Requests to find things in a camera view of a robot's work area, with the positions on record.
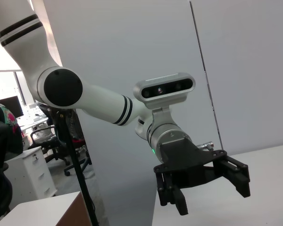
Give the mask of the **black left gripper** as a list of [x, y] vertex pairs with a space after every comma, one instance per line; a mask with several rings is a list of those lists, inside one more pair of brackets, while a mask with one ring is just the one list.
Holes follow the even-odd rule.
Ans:
[[224, 177], [244, 198], [250, 197], [248, 165], [227, 156], [224, 150], [203, 151], [187, 138], [160, 146], [162, 164], [154, 168], [161, 206], [176, 206], [181, 216], [188, 214], [185, 196], [180, 188], [209, 183]]

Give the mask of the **black office chair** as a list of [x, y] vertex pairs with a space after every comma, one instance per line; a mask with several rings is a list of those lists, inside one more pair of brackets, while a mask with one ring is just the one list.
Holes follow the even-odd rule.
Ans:
[[[72, 138], [72, 144], [75, 148], [75, 153], [79, 161], [79, 165], [81, 166], [81, 170], [84, 171], [88, 165], [92, 165], [92, 161], [89, 155], [78, 115], [74, 109], [69, 110], [69, 112], [67, 113], [66, 123], [70, 136]], [[85, 157], [79, 159], [81, 151], [84, 151]]]
[[[30, 138], [32, 140], [32, 144], [28, 149], [32, 149], [35, 147], [41, 147], [42, 153], [47, 154], [49, 150], [53, 151], [53, 154], [47, 156], [45, 161], [48, 163], [51, 160], [61, 159], [65, 162], [66, 166], [70, 165], [70, 161], [66, 159], [68, 156], [68, 151], [66, 148], [62, 146], [57, 138], [57, 112], [59, 109], [50, 107], [46, 104], [42, 104], [41, 102], [37, 102], [37, 106], [41, 109], [41, 111], [47, 116], [47, 127], [34, 130], [30, 134]], [[34, 134], [38, 132], [46, 132], [49, 131], [49, 135], [41, 135], [40, 138], [34, 139]]]

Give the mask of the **white drawer cabinet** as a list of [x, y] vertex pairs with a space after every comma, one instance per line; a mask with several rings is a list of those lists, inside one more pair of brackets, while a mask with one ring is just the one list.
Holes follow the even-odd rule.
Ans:
[[55, 196], [57, 189], [40, 147], [23, 151], [7, 164], [5, 175], [13, 191], [10, 209], [24, 202]]

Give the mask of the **white office desk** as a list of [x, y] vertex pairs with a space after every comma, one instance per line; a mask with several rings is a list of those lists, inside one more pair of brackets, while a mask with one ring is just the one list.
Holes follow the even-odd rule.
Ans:
[[29, 128], [33, 128], [33, 127], [35, 127], [35, 126], [37, 126], [37, 125], [40, 125], [40, 124], [42, 124], [42, 123], [45, 123], [45, 122], [47, 122], [47, 120], [48, 120], [48, 117], [45, 117], [45, 118], [42, 118], [42, 119], [40, 119], [40, 120], [38, 120], [38, 121], [36, 121], [36, 122], [34, 122], [34, 123], [32, 123], [32, 124], [27, 124], [27, 125], [21, 126], [21, 127], [20, 127], [20, 128], [21, 128], [21, 131], [25, 131], [25, 130], [27, 130], [27, 129], [29, 129]]

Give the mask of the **black floral print garment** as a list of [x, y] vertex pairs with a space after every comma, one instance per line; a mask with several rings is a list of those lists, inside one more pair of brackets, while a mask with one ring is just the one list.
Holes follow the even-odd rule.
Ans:
[[20, 126], [14, 114], [0, 104], [0, 168], [6, 159], [14, 158], [23, 152]]

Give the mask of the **black computer monitor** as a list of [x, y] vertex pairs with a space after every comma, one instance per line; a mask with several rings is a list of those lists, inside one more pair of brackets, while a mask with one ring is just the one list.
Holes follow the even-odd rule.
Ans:
[[0, 104], [9, 109], [16, 118], [24, 115], [18, 96], [0, 99]]

